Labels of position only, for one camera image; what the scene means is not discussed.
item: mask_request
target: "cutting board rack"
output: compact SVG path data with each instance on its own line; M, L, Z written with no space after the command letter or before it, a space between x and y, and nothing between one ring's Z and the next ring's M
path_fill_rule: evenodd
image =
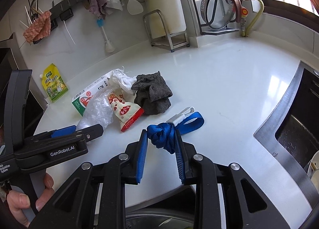
M166 34L165 36L158 37L155 39L152 38L150 24L148 21L148 17L152 14L159 15L159 17L162 21L162 24L163 24L163 28L165 30L165 34ZM182 32L170 34L170 32L168 30L167 23L166 23L165 18L164 18L164 15L160 10L153 10L153 11L145 14L143 16L143 22L144 22L146 33L147 33L148 39L151 43L151 46L156 46L156 47L160 47L163 49L171 50L171 53L174 53L176 48L182 47L184 45L186 45L186 47L190 46L186 30L182 31Z

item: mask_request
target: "cardboard box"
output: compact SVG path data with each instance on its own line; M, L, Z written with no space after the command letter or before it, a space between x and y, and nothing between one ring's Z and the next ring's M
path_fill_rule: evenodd
M97 93L99 89L103 89L108 86L108 79L106 75L97 79L95 82L91 83L87 88L79 92L76 96L72 98L72 104L77 109L77 111L83 116L84 110L87 107L92 96Z

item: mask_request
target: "stainless steel sink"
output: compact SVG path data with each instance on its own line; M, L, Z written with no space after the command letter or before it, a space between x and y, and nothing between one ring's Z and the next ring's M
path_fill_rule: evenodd
M254 137L291 175L312 208L319 194L304 171L319 150L319 77L300 62L283 98Z
M301 167L319 150L319 77L307 69L275 137Z

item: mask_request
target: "gray towel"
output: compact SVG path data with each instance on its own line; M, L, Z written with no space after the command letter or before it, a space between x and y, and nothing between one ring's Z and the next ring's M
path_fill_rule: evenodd
M98 19L101 19L101 18L105 19L105 16L106 16L105 0L89 0L89 1L90 1L89 11L93 13L95 16L97 16Z
M147 115L164 113L170 106L169 97L173 96L160 72L138 75L131 89L137 90L134 103L144 109Z

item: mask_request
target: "pink towel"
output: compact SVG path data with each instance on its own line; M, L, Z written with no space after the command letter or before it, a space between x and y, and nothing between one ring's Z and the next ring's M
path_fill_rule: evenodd
M31 24L23 33L26 41L31 44L32 41L38 41L41 38L50 35L51 31L51 12L46 11L39 18Z
M106 2L105 0L89 0L90 1L90 9L89 11L93 13L95 16L98 17L98 19L103 18L105 19L106 12L105 12L105 6Z

